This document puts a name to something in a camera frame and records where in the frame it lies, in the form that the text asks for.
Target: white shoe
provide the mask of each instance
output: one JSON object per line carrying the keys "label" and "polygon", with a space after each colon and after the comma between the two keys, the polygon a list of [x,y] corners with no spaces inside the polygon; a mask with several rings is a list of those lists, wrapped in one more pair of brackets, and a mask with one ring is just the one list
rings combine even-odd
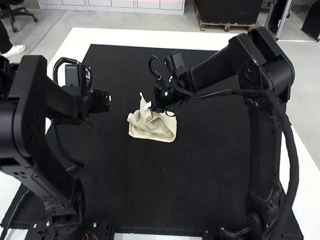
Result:
{"label": "white shoe", "polygon": [[8,52],[2,54],[2,56],[9,58],[14,55],[22,53],[24,50],[26,50],[25,45],[13,45],[12,48]]}

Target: white cabinet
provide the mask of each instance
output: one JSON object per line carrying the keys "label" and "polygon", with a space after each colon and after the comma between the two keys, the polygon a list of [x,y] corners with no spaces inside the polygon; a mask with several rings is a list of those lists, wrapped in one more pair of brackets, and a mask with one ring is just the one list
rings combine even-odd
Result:
{"label": "white cabinet", "polygon": [[77,5],[77,6],[85,6],[85,0],[62,0],[63,5]]}
{"label": "white cabinet", "polygon": [[185,0],[160,0],[160,9],[182,10]]}
{"label": "white cabinet", "polygon": [[88,0],[89,6],[111,7],[111,0]]}
{"label": "white cabinet", "polygon": [[183,15],[185,0],[36,0],[41,9]]}
{"label": "white cabinet", "polygon": [[134,0],[111,0],[111,6],[119,8],[134,8],[135,3]]}
{"label": "white cabinet", "polygon": [[160,9],[160,0],[137,0],[137,7],[141,9]]}

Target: wooden pallet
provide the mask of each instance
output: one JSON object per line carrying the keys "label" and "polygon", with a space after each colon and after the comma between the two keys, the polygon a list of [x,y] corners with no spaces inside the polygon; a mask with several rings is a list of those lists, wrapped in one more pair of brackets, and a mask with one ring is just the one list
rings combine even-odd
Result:
{"label": "wooden pallet", "polygon": [[194,8],[196,20],[198,21],[199,28],[201,31],[206,30],[206,26],[224,26],[225,32],[229,32],[231,26],[232,27],[246,27],[248,31],[255,28],[255,24],[205,22],[205,21],[201,20],[198,8],[195,3],[193,3],[193,8]]}

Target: black mat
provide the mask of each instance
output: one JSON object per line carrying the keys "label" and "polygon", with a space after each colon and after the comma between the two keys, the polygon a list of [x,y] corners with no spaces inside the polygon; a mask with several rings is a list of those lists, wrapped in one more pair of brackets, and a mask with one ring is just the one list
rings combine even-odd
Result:
{"label": "black mat", "polygon": [[[139,92],[147,101],[153,99],[150,56],[163,59],[173,51],[91,45],[84,58],[92,68],[94,88],[110,90],[111,110],[91,115],[92,128],[85,124],[60,126],[59,132],[67,151],[86,163],[77,175],[85,189],[90,222],[111,220],[118,232],[125,233],[191,236],[218,224],[246,224],[250,128],[241,97],[193,99],[183,105],[177,112],[173,143],[128,135],[127,116],[139,108]],[[213,54],[181,52],[190,67]],[[163,71],[157,64],[155,68]],[[236,87],[237,80],[230,78],[209,90]],[[47,134],[51,146],[52,133],[50,129]],[[23,191],[21,187],[2,224],[8,222]],[[43,203],[32,196],[12,227],[28,228],[45,219]],[[293,214],[283,231],[283,236],[287,235],[302,238]]]}

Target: cloth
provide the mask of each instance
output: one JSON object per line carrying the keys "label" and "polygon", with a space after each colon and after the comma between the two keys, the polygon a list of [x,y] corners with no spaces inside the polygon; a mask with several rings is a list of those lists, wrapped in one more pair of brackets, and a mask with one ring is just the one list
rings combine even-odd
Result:
{"label": "cloth", "polygon": [[12,48],[12,46],[13,45],[10,42],[10,38],[5,25],[0,20],[0,53],[5,54]]}
{"label": "cloth", "polygon": [[157,113],[147,107],[144,96],[140,92],[140,110],[129,113],[129,135],[139,139],[151,139],[171,143],[177,134],[177,120],[172,112]]}

